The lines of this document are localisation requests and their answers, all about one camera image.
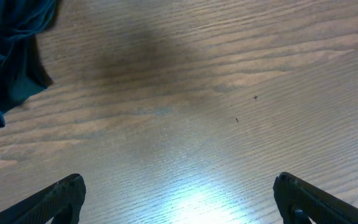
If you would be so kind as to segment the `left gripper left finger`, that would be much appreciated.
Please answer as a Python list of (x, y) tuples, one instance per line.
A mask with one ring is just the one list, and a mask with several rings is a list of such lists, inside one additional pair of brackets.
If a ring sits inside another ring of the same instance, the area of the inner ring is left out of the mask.
[(80, 174), (58, 182), (0, 212), (0, 224), (77, 224), (86, 186)]

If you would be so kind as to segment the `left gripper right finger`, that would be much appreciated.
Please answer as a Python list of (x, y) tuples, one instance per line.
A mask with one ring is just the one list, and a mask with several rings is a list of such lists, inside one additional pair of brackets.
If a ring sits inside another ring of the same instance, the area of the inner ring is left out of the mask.
[(276, 177), (273, 195), (284, 224), (358, 224), (358, 208), (288, 172)]

